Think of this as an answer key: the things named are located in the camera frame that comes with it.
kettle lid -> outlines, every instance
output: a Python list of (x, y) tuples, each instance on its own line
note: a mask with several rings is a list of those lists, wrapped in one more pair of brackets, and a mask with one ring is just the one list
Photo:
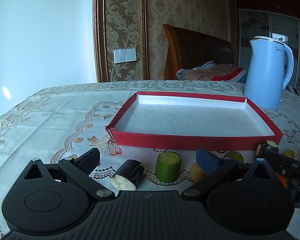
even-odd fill
[(274, 42), (277, 42), (277, 43), (280, 43), (280, 44), (284, 45), (284, 42), (278, 41), (274, 38), (270, 38), (270, 37), (266, 37), (266, 36), (255, 36), (253, 39), (263, 39), (263, 40), (268, 40), (268, 41), (274, 41)]

white wall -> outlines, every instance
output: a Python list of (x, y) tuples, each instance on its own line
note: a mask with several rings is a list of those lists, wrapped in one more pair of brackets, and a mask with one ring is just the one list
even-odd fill
[(96, 81), (92, 0), (0, 0), (0, 116), (43, 88)]

white floral tablecloth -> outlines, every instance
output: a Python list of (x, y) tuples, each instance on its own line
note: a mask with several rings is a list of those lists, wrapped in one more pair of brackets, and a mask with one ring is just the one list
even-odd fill
[[(243, 96), (244, 84), (201, 81), (110, 82), (47, 88), (0, 117), (0, 239), (9, 232), (1, 212), (2, 201), (18, 175), (32, 158), (44, 163), (74, 158), (92, 147), (101, 152), (100, 165), (90, 175), (116, 194), (109, 179), (127, 159), (141, 161), (146, 180), (138, 190), (178, 190), (192, 185), (189, 169), (195, 152), (176, 151), (182, 157), (181, 174), (169, 184), (154, 175), (157, 155), (167, 149), (147, 149), (115, 145), (105, 131), (122, 104), (136, 91), (163, 90)], [(300, 98), (286, 90), (278, 110), (263, 111), (284, 136), (280, 152), (290, 149), (300, 161)], [(241, 152), (252, 162), (253, 152)], [(223, 156), (225, 152), (216, 152)], [(287, 231), (300, 240), (300, 209), (296, 209)]]

bed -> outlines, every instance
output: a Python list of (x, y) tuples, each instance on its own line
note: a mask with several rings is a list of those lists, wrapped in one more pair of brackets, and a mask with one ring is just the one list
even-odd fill
[(179, 69), (192, 69), (208, 61), (215, 64), (235, 62), (229, 41), (168, 24), (163, 28), (169, 42), (165, 80), (178, 80), (176, 73)]

blue kettle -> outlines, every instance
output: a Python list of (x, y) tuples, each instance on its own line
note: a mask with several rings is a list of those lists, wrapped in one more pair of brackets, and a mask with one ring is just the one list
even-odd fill
[[(252, 57), (243, 96), (259, 107), (278, 109), (282, 90), (292, 77), (292, 50), (283, 42), (263, 36), (254, 37), (250, 44)], [(288, 63), (285, 76), (284, 55)]]

